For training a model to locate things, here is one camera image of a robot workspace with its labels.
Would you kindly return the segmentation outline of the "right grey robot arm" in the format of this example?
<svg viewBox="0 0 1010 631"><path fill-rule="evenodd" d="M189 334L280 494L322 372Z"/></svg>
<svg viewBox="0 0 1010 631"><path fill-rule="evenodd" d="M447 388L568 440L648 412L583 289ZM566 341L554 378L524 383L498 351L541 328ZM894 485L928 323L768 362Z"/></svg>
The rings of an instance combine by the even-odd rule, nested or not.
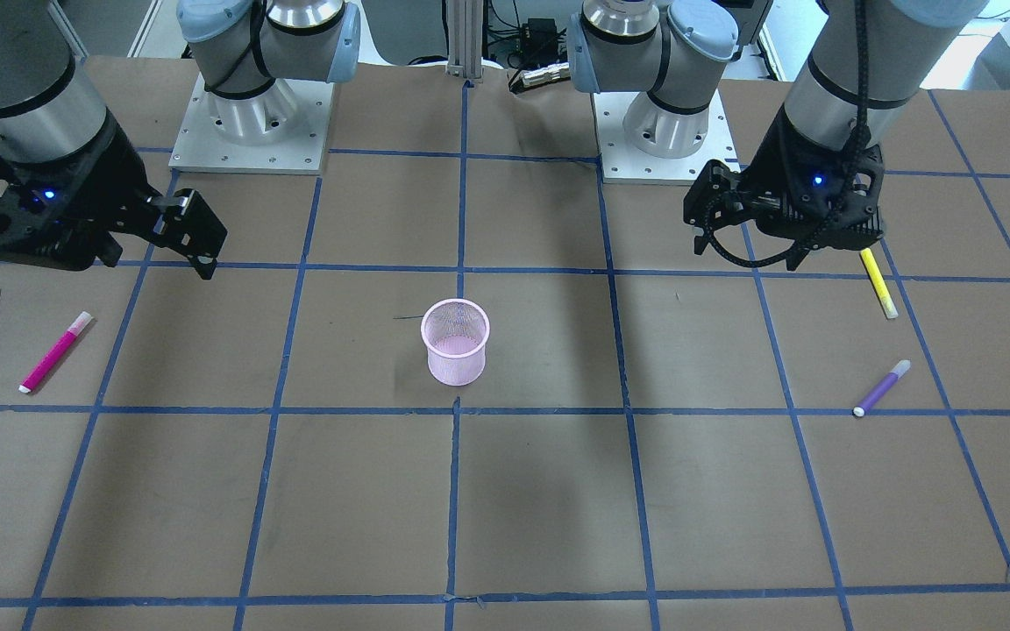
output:
<svg viewBox="0 0 1010 631"><path fill-rule="evenodd" d="M325 89L349 82L362 33L349 1L181 1L199 67L172 167L319 172ZM211 279L227 228L201 193L156 190L143 160L44 1L0 1L0 262L115 266L116 233Z"/></svg>

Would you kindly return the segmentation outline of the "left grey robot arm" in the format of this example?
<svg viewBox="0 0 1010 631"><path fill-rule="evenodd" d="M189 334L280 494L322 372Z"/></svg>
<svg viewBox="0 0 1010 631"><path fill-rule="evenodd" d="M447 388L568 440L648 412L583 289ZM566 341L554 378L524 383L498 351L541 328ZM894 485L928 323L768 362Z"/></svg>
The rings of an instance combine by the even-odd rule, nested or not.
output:
<svg viewBox="0 0 1010 631"><path fill-rule="evenodd" d="M796 269L822 248L862 251L885 235L881 139L982 1L824 1L827 21L740 172L707 161L684 199L693 250L745 268ZM585 1L566 29L574 87L629 92L622 128L642 152L689 156L740 48L714 1Z"/></svg>

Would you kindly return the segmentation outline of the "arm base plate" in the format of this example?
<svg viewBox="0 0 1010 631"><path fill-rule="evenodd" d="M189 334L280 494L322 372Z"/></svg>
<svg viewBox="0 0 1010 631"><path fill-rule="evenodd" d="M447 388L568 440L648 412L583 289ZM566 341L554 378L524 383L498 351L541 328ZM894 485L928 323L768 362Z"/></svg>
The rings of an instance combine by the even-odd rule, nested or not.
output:
<svg viewBox="0 0 1010 631"><path fill-rule="evenodd" d="M740 166L719 92L693 115L661 110L644 93L598 93L592 103L606 183L689 185L710 160Z"/></svg>
<svg viewBox="0 0 1010 631"><path fill-rule="evenodd" d="M197 77L169 165L184 173L318 176L334 85L277 80L263 95L224 99Z"/></svg>

